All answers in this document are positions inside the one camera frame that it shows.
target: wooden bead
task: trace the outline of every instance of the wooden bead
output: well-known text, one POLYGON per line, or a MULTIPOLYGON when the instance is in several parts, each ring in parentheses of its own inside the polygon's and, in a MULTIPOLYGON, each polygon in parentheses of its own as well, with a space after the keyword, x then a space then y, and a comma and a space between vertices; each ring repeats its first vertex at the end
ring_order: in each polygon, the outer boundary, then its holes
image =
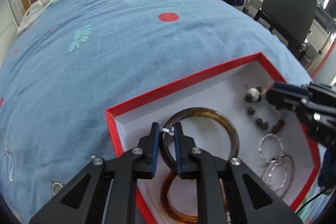
POLYGON ((283 127, 285 125, 285 121, 281 119, 277 122, 277 125, 279 125, 280 127, 283 127))
POLYGON ((245 102, 251 103, 252 102, 252 95, 251 94, 247 94, 245 96, 245 102))
POLYGON ((268 122, 263 122, 260 125, 260 127, 261 127, 262 130, 267 130, 269 128, 269 124, 268 124, 268 122))
POLYGON ((272 126, 272 129, 271 129, 271 133, 272 134, 278 134, 279 133, 279 131, 280 131, 280 126, 278 126, 278 125, 275 125, 275 126, 272 126))
POLYGON ((247 109, 247 113, 248 113, 249 115, 254 115, 254 114, 255 114, 255 109, 254 109, 253 107, 249 107, 249 108, 247 109))
POLYGON ((262 124, 262 123, 263 123, 262 118, 258 118, 258 119, 256 119, 256 120, 255 120, 255 123, 256 123, 257 125, 262 124))

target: white bead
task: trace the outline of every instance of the white bead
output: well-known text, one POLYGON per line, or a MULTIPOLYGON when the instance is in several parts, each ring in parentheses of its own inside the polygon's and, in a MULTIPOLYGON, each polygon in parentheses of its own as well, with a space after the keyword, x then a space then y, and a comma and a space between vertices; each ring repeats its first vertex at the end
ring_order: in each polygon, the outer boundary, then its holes
POLYGON ((247 92, 252 96, 252 102, 257 101, 260 97, 260 92, 256 88, 251 88, 247 92))

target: bracelet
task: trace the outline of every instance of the bracelet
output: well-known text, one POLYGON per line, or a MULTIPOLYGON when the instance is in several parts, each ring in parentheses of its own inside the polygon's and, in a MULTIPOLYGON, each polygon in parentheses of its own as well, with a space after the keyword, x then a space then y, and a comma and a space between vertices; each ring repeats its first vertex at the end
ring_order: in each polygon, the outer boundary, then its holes
MULTIPOLYGON (((255 121, 255 123, 257 124, 259 128, 261 128, 262 130, 267 130, 269 128, 269 123, 265 122, 262 118, 260 118, 256 114, 255 108, 250 106, 250 104, 253 102, 260 102, 264 94, 266 94, 266 89, 262 88, 261 86, 248 89, 247 94, 244 98, 244 102, 247 106, 247 109, 246 109, 247 114, 253 118, 253 120, 255 121)), ((272 129, 270 130, 270 132, 273 134, 277 134, 283 128, 284 125, 285 125, 285 121, 280 119, 278 120, 276 125, 272 126, 272 129)))
MULTIPOLYGON (((230 150, 229 159, 238 156, 239 138, 238 138, 237 131, 234 128, 234 126, 231 124, 231 122, 223 114, 215 110, 204 108, 204 107, 192 107, 192 108, 181 110, 180 112, 177 112, 175 115, 169 118, 164 128, 171 129, 176 122, 179 122, 185 118, 195 117, 195 116, 207 117, 207 118, 210 118, 218 122, 220 125, 222 125, 226 129, 230 137, 231 150, 230 150)), ((172 140, 173 140, 172 136, 170 136, 167 132, 162 131, 160 133, 159 147, 160 147, 160 152, 161 152, 161 155, 162 155, 162 158, 165 164, 169 167, 170 170, 177 173, 176 160, 172 157, 168 149, 168 141, 172 141, 172 140)))
MULTIPOLYGON (((186 215, 184 213, 181 213, 176 208, 174 208, 172 203, 169 201, 169 198, 168 198, 169 188, 171 184, 173 183, 173 180, 176 178, 176 176, 177 176, 176 173, 170 171, 161 186, 160 200, 161 200, 162 207, 164 211, 168 214, 168 216, 178 223, 197 224, 198 216, 191 216, 191 215, 186 215)), ((224 203, 225 211, 228 212, 227 201, 224 198, 223 198, 223 203, 224 203)))

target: leaf pattern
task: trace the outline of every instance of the leaf pattern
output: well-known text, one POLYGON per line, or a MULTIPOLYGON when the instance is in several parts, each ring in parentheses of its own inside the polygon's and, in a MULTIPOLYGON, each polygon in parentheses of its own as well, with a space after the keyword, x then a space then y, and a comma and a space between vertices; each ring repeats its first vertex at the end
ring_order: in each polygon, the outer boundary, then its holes
POLYGON ((78 49, 81 44, 87 42, 91 30, 92 30, 91 24, 78 29, 73 36, 74 41, 69 47, 69 52, 78 49))

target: white cloth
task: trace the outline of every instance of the white cloth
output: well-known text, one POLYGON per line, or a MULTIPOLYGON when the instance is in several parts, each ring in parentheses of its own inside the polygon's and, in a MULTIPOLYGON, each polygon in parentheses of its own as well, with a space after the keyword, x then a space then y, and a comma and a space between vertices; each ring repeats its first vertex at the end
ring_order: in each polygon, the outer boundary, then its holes
POLYGON ((53 1, 54 0, 38 0, 34 2, 23 16, 16 36, 26 30, 53 1))

